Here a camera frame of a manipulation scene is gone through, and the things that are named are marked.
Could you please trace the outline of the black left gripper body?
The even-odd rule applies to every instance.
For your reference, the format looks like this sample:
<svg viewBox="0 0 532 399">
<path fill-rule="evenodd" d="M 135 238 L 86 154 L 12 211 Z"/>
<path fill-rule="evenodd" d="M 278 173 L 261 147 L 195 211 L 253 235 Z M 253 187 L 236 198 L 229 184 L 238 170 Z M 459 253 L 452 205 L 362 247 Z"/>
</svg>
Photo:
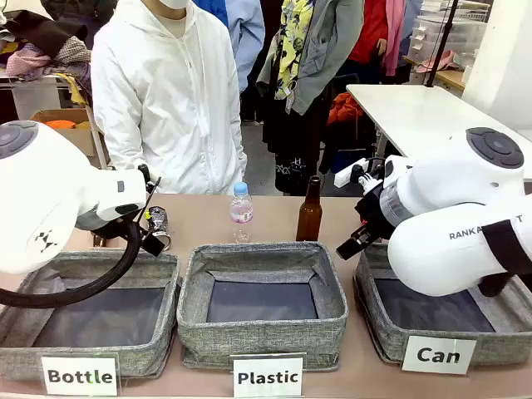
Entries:
<svg viewBox="0 0 532 399">
<path fill-rule="evenodd" d="M 124 239 L 128 244 L 144 249 L 148 254 L 156 257 L 163 252 L 165 247 L 158 238 L 133 219 L 116 219 L 91 232 L 106 240 Z"/>
</svg>

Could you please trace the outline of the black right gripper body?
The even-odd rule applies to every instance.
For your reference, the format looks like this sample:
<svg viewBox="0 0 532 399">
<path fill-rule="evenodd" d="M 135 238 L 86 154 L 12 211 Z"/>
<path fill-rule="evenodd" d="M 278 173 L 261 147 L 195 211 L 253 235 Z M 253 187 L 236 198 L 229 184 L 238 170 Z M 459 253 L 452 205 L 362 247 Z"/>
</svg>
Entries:
<svg viewBox="0 0 532 399">
<path fill-rule="evenodd" d="M 391 238 L 396 227 L 388 221 L 382 209 L 386 194 L 391 188 L 392 185 L 384 188 L 382 182 L 377 183 L 365 191 L 357 202 L 355 210 L 360 216 L 362 226 L 353 233 L 353 237 L 358 249 L 365 249 L 379 239 Z"/>
</svg>

